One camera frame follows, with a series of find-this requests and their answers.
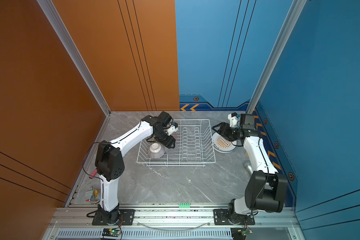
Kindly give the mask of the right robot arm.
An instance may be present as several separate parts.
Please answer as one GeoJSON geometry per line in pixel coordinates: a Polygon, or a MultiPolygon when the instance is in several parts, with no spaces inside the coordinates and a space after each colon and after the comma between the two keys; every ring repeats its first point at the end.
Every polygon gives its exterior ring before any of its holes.
{"type": "Polygon", "coordinates": [[[219,123],[212,130],[235,147],[243,147],[248,153],[252,168],[245,195],[232,199],[228,204],[228,220],[233,225],[254,224],[259,211],[280,213],[287,196],[288,180],[271,162],[264,147],[264,135],[255,127],[252,114],[231,113],[229,123],[219,123]]]}

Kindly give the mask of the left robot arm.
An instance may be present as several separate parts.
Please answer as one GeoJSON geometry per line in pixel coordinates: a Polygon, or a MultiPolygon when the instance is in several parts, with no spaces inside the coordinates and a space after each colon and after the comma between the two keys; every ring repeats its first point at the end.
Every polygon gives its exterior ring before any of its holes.
{"type": "Polygon", "coordinates": [[[102,141],[98,145],[95,167],[101,180],[101,201],[95,211],[93,225],[120,225],[122,214],[118,199],[119,178],[125,170],[124,156],[143,140],[153,139],[149,156],[157,159],[166,150],[174,149],[178,130],[170,114],[161,112],[159,116],[146,116],[139,123],[110,142],[102,141]]]}

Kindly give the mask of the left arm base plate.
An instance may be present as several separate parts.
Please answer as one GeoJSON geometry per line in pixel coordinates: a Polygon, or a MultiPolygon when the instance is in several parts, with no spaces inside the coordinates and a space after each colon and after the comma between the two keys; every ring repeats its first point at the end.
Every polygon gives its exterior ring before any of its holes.
{"type": "Polygon", "coordinates": [[[95,211],[93,226],[131,226],[135,217],[135,210],[121,209],[107,212],[103,209],[95,211]]]}

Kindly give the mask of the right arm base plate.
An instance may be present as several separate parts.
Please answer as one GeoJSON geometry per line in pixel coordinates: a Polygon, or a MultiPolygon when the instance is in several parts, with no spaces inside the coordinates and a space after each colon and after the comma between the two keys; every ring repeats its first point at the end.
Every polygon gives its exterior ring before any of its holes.
{"type": "Polygon", "coordinates": [[[214,223],[217,226],[222,225],[255,225],[254,217],[248,215],[230,214],[227,209],[214,209],[214,223]]]}

